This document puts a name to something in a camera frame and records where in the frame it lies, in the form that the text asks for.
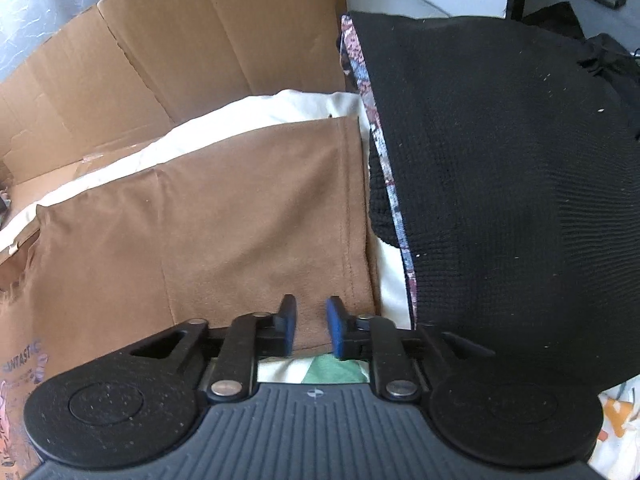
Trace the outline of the cream bear print duvet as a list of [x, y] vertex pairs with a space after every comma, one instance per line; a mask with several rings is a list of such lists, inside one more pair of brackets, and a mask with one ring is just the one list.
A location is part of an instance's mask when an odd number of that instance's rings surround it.
[[[17, 251], [21, 232], [35, 219], [36, 211], [40, 207], [62, 203], [90, 188], [170, 162], [240, 133], [277, 125], [341, 117], [357, 119], [364, 156], [369, 125], [360, 99], [352, 94], [334, 93], [324, 96], [283, 91], [275, 96], [254, 96], [232, 103], [175, 128], [142, 151], [65, 183], [30, 204], [12, 220], [6, 232], [2, 234], [2, 255], [14, 254]], [[394, 321], [406, 324], [408, 311], [398, 250], [368, 233], [367, 255], [373, 287], [373, 310], [381, 309]], [[324, 350], [314, 353], [298, 352], [298, 358], [295, 360], [263, 365], [259, 375], [276, 382], [364, 382], [368, 376], [362, 364], [337, 361], [327, 356]]]

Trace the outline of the brown printed t-shirt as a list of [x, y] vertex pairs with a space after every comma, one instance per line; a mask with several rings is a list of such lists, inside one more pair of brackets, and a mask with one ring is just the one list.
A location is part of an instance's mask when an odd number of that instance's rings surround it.
[[1, 474], [37, 466], [40, 382], [161, 330], [297, 301], [294, 348], [329, 343], [324, 303], [374, 309], [357, 119], [240, 133], [40, 207], [1, 257]]

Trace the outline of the brown cardboard sheet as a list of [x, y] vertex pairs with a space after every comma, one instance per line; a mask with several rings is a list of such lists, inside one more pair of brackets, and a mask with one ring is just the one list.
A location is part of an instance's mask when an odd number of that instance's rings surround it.
[[346, 0], [101, 0], [1, 86], [1, 185], [23, 209], [246, 96], [345, 87]]

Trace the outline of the black knit garment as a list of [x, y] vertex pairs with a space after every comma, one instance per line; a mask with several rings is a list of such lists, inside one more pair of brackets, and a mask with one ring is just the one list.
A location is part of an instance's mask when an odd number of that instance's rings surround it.
[[370, 220], [411, 322], [598, 390], [639, 373], [639, 66], [572, 18], [350, 12]]

